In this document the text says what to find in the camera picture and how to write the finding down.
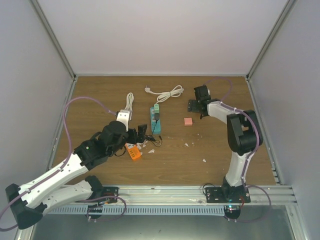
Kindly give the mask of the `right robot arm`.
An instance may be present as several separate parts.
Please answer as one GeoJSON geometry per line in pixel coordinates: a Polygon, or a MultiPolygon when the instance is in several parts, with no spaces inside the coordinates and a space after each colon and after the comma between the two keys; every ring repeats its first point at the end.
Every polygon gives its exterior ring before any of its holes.
{"type": "Polygon", "coordinates": [[[241,110],[212,99],[206,85],[194,88],[195,99],[188,101],[188,111],[200,118],[212,117],[226,124],[231,150],[229,169],[223,178],[221,196],[228,203],[246,195],[246,174],[250,161],[263,143],[261,128],[254,110],[241,110]]]}

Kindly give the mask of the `pink charger cube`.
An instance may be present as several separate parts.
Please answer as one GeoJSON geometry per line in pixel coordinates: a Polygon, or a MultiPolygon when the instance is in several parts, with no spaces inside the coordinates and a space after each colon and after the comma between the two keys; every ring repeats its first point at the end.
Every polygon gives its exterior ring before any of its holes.
{"type": "Polygon", "coordinates": [[[192,126],[193,125],[193,119],[191,117],[185,117],[184,118],[184,125],[185,126],[192,126]]]}

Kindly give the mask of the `teal power strip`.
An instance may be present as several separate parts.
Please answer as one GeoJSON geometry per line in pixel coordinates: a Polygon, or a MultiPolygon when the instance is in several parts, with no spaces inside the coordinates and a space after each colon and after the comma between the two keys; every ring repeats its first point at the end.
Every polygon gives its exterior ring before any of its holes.
{"type": "Polygon", "coordinates": [[[151,123],[151,133],[153,135],[161,134],[161,121],[160,118],[158,121],[154,120],[154,106],[150,108],[150,123],[151,123]]]}

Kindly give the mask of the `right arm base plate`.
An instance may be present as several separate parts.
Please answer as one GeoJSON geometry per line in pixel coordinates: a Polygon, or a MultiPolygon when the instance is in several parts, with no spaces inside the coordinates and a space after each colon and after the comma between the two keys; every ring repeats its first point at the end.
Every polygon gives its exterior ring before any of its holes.
{"type": "Polygon", "coordinates": [[[241,204],[251,202],[249,191],[245,191],[243,186],[231,188],[206,186],[203,191],[207,203],[241,204]]]}

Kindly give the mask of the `black charger adapter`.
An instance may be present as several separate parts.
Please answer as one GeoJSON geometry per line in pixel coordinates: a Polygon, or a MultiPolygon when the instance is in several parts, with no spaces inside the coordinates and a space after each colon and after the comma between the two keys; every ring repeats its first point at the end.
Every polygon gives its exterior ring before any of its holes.
{"type": "Polygon", "coordinates": [[[154,113],[154,120],[157,122],[160,119],[159,113],[154,113]]]}

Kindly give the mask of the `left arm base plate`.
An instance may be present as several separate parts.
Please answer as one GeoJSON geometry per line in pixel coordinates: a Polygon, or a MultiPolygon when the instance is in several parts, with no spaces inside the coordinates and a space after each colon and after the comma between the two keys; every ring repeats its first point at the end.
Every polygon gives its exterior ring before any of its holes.
{"type": "Polygon", "coordinates": [[[89,197],[89,200],[105,197],[104,199],[99,199],[92,201],[98,205],[112,204],[116,203],[118,200],[116,198],[109,198],[109,196],[118,196],[119,187],[117,186],[103,186],[101,190],[94,191],[89,197]]]}

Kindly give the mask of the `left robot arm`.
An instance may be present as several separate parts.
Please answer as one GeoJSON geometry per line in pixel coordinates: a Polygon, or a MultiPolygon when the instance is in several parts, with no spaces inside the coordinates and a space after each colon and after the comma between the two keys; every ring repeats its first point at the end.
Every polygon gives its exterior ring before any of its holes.
{"type": "Polygon", "coordinates": [[[6,187],[10,209],[16,221],[15,227],[24,230],[38,223],[51,210],[72,202],[98,202],[103,197],[103,187],[96,176],[62,189],[62,185],[105,163],[125,144],[143,143],[147,125],[137,129],[127,128],[124,123],[114,120],[102,131],[92,135],[71,151],[60,164],[38,178],[6,187]]]}

